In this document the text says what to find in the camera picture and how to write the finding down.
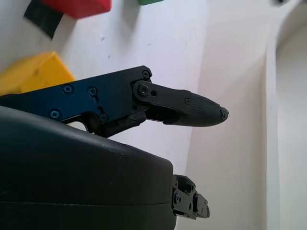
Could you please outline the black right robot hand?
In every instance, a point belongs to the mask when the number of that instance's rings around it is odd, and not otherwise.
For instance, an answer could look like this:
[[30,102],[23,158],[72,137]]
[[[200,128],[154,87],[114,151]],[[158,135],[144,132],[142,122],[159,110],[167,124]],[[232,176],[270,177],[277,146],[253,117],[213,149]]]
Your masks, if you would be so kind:
[[146,66],[0,98],[3,230],[173,230],[208,218],[170,161],[110,139],[146,120],[210,127],[226,108],[151,82]]

